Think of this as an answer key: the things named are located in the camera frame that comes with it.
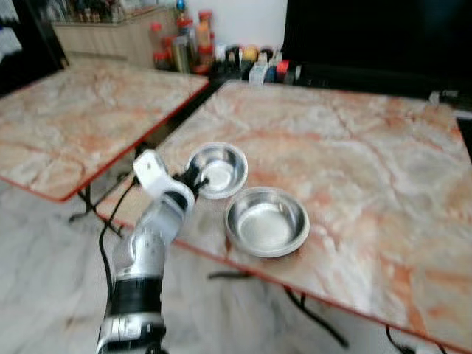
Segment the wooden cabinet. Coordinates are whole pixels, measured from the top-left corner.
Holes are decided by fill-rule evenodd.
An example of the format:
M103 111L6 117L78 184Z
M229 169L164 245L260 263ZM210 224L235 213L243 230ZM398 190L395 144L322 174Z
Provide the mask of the wooden cabinet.
M162 24L162 35L177 33L173 8L157 7L116 24L55 22L56 36L73 64L76 60L107 59L135 66L153 67L150 24Z

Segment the marble floor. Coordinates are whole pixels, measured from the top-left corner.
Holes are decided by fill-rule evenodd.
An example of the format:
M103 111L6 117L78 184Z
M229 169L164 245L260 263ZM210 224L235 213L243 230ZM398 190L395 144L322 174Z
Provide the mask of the marble floor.
M92 192L113 183L115 164ZM105 307L105 274L94 215L67 219L78 198L54 204L0 182L0 353L93 353ZM106 248L117 241L107 234ZM281 287L257 279L206 279L224 267L172 247L164 276L166 348L171 354L396 353L379 324L310 301L350 340L343 350L306 319ZM403 342L421 341L395 333ZM431 345L425 347L438 353Z

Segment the bowl rim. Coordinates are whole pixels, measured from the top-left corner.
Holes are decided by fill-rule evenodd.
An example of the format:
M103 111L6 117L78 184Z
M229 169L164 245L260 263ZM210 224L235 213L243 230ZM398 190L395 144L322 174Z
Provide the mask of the bowl rim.
M187 164L185 165L185 169L187 170L190 167L192 160L195 158L195 156L197 156L197 154L201 153L202 151L205 151L207 148L225 148L235 153L235 155L238 156L243 163L243 166L244 166L243 177L239 180L238 183L236 183L236 185L233 186L233 188L229 190L225 190L223 192L218 192L218 193L208 193L207 191L205 191L205 189L201 189L198 194L201 197L205 199L209 199L209 200L226 199L226 198L234 196L237 192L240 191L240 189L244 186L244 184L246 183L248 179L249 168L248 168L248 160L246 158L246 155L241 149L227 142L207 142L205 144L200 145L196 149L194 149L194 151L190 154Z
M282 195L284 198L287 198L288 200L292 201L294 204L296 204L300 208L300 210L302 210L304 226L302 227L302 230L299 232L297 237L295 237L294 240L288 243L288 245L284 247L283 249L274 250L274 251L258 251L256 249L246 247L242 242L240 242L240 238L237 235L235 235L233 231L231 230L231 228L229 227L229 213L231 212L231 209L235 205L235 203L245 198L248 195L251 195L254 193L260 193L260 192L264 192L264 193L270 192L272 194L275 193L278 195ZM228 203L228 206L226 207L226 211L225 211L225 228L226 228L226 235L228 236L229 240L234 245L236 245L236 247L238 247L240 250L256 257L275 258L275 257L282 257L296 251L306 241L306 239L308 238L308 235L310 234L310 218L308 217L308 213L306 211L306 208L303 206L303 204L300 203L297 198L293 197L291 194L287 193L286 191L281 190L279 188L274 188L274 187L252 187L252 188L243 190L242 192L239 192Z

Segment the table top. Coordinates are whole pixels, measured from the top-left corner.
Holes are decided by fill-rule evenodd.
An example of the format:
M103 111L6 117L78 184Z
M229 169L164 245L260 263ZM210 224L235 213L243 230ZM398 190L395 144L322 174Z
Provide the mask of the table top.
M203 77L76 66L0 100L0 178L65 201L164 124Z
M238 146L248 187L296 196L311 228L293 254L248 256L225 237L227 201L198 199L176 241L265 280L472 352L472 169L451 110L420 100L231 82L158 151L181 172L199 145ZM98 207L109 217L129 180ZM150 203L131 190L115 221Z

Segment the stainless steel bowl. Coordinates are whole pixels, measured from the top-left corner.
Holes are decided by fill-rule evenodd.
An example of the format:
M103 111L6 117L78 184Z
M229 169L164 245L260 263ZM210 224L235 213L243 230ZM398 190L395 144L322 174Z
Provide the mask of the stainless steel bowl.
M282 190L258 187L236 195L226 209L229 239L258 257L281 257L298 249L310 231L305 208Z
M187 169L197 167L197 181L208 178L200 189L206 199L224 199L233 196L246 183L248 162L242 151L225 142L212 142L200 147L189 159Z

